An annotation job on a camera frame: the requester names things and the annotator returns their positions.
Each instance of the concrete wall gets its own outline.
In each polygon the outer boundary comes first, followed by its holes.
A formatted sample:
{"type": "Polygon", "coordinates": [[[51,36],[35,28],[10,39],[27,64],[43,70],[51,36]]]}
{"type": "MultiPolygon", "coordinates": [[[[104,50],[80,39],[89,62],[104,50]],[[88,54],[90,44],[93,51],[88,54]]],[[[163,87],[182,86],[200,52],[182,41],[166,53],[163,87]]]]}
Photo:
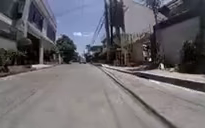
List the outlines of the concrete wall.
{"type": "Polygon", "coordinates": [[[199,32],[199,17],[159,29],[157,41],[160,44],[160,54],[164,55],[169,64],[180,63],[180,50],[184,41],[194,40],[199,32]]]}
{"type": "Polygon", "coordinates": [[[0,48],[17,50],[16,42],[0,37],[0,48]]]}
{"type": "Polygon", "coordinates": [[[155,24],[152,10],[137,4],[133,0],[123,0],[125,6],[126,33],[150,31],[155,24]]]}

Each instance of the blue sky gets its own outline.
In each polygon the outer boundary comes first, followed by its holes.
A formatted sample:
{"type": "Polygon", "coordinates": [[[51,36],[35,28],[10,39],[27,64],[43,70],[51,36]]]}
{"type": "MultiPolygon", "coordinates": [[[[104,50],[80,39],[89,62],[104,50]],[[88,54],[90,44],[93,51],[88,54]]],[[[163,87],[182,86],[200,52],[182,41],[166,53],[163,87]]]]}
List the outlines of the blue sky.
{"type": "Polygon", "coordinates": [[[103,0],[48,0],[57,19],[57,36],[68,35],[83,53],[103,14],[103,0]]]}

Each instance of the green tree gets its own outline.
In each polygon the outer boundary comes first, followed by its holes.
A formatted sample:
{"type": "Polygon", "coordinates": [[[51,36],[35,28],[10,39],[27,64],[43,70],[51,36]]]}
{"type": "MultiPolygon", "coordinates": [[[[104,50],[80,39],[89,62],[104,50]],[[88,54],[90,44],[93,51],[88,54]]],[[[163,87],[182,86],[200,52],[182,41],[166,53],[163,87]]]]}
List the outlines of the green tree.
{"type": "Polygon", "coordinates": [[[56,41],[57,48],[64,62],[69,63],[75,56],[76,45],[66,35],[56,41]]]}

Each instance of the window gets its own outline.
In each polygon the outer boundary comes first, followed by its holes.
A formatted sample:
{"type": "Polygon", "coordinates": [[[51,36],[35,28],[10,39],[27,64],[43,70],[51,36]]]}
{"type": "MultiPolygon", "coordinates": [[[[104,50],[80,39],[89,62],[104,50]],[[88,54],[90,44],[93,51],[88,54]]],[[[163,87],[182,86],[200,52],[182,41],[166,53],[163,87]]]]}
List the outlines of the window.
{"type": "Polygon", "coordinates": [[[17,0],[0,0],[0,12],[9,18],[13,18],[16,1],[17,0]]]}
{"type": "Polygon", "coordinates": [[[34,3],[31,3],[30,5],[28,21],[34,23],[34,25],[42,31],[44,17],[41,15],[34,3]]]}
{"type": "Polygon", "coordinates": [[[52,41],[55,41],[55,30],[53,29],[53,27],[51,25],[48,25],[48,29],[47,29],[47,37],[49,39],[51,39],[52,41]]]}

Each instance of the apartment building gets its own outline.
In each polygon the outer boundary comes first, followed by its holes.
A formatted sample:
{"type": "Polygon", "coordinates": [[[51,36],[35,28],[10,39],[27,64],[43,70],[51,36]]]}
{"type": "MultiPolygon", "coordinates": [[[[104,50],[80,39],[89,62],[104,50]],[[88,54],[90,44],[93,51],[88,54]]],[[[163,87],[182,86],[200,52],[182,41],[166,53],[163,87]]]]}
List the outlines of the apartment building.
{"type": "Polygon", "coordinates": [[[45,0],[0,0],[0,48],[17,49],[17,41],[29,38],[36,63],[55,46],[56,19],[45,0]]]}

